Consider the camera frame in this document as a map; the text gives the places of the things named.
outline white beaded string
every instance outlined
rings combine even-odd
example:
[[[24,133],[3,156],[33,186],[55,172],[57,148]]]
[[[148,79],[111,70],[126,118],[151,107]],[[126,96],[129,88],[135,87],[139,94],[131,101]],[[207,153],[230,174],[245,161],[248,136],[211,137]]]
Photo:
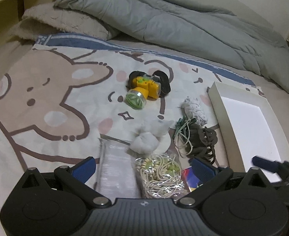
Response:
[[[145,168],[144,163],[146,164],[150,159],[145,159],[142,163],[141,168],[139,169],[141,178],[144,182],[144,192],[147,198],[170,198],[176,194],[187,194],[187,190],[182,187],[178,187],[179,184],[182,183],[181,176],[182,172],[177,162],[175,162],[175,157],[171,160],[168,157],[163,157],[161,155],[156,156],[156,160],[159,162],[154,165],[154,169],[147,170]],[[179,175],[174,173],[174,176],[167,176],[165,173],[167,171],[167,167],[172,164],[179,168]],[[156,176],[156,179],[149,179],[149,175],[153,177]]]

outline bed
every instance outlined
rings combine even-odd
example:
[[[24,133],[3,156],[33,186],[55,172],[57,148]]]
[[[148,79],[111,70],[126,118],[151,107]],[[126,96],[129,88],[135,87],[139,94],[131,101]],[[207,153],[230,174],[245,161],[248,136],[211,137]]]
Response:
[[[150,45],[123,34],[109,42],[79,34],[59,34],[42,36],[34,46],[15,41],[5,47],[0,49],[0,208],[27,167],[50,172],[59,165],[72,166],[87,156],[94,156],[98,162],[99,138],[126,143],[136,135],[137,125],[147,116],[177,120],[181,116],[179,104],[185,95],[195,92],[209,116],[206,126],[213,128],[218,136],[216,165],[228,165],[220,127],[207,97],[207,87],[214,81],[266,97],[289,142],[289,94],[254,73]],[[38,56],[52,63],[42,63]],[[65,63],[69,67],[61,70],[60,66]],[[47,71],[52,75],[44,74],[44,80],[37,81],[29,79],[32,74],[21,73],[30,69],[34,72],[40,65],[41,72],[34,75]],[[97,70],[91,73],[89,68],[94,67]],[[125,81],[132,68],[148,73],[164,70],[172,80],[169,99],[151,102],[144,114],[130,109],[123,98]],[[69,79],[69,75],[74,82],[65,84],[63,77]],[[23,84],[16,87],[17,81]],[[192,91],[185,90],[181,85],[183,81]],[[40,88],[33,86],[38,82]],[[47,90],[53,100],[44,97]],[[24,107],[20,106],[20,98],[26,98]],[[28,112],[28,108],[35,108],[40,102],[46,107],[45,125],[38,116],[40,110]],[[64,115],[70,119],[70,132],[59,127],[65,120]],[[159,148],[174,148],[173,132],[171,129]],[[181,165],[187,168],[187,159],[181,159]],[[87,185],[93,187],[95,178],[93,176]],[[5,235],[1,224],[0,235]]]

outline white fluffy yarn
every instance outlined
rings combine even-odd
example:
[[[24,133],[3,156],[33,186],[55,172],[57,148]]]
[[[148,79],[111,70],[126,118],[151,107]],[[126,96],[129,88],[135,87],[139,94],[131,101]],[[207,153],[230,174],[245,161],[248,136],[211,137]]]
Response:
[[[160,144],[162,136],[168,133],[174,121],[152,120],[144,121],[140,128],[140,135],[131,143],[130,149],[138,154],[150,154]]]
[[[208,123],[208,117],[206,116],[199,100],[197,98],[187,97],[184,100],[183,108],[189,119],[196,118],[196,124],[202,127]]]

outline gray comforter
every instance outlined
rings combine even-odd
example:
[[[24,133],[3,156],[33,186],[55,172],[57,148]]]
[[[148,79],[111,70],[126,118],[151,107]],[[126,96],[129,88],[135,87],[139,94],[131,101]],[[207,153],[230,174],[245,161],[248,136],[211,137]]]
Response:
[[[252,71],[289,93],[289,48],[277,32],[188,0],[57,0],[142,41]]]

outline cartoon bear print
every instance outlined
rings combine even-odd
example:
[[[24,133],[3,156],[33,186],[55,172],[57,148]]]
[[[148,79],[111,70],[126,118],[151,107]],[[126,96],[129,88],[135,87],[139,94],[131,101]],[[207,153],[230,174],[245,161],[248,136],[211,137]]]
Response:
[[[12,136],[25,131],[34,130],[51,141],[83,139],[90,131],[87,119],[65,101],[73,88],[96,85],[112,74],[113,69],[106,63],[76,63],[54,49],[33,49],[5,75],[7,89],[0,96],[0,129],[16,153],[16,149],[25,147],[17,145]],[[21,156],[17,156],[26,169]]]
[[[99,107],[93,112],[93,119],[90,122],[91,133],[100,134],[101,138],[118,139],[119,141],[131,142],[137,135],[144,120],[171,120],[172,114],[165,114],[165,97],[153,100],[148,99],[145,109],[133,109],[125,102],[126,83],[129,74],[134,70],[143,71],[152,75],[155,71],[161,70],[169,77],[171,83],[174,79],[173,69],[163,60],[154,59],[154,56],[144,55],[141,52],[115,52],[123,55],[120,59],[119,69],[111,78],[111,84],[103,88],[104,96],[99,96]],[[161,139],[159,149],[165,152],[171,144],[171,137],[166,135]]]

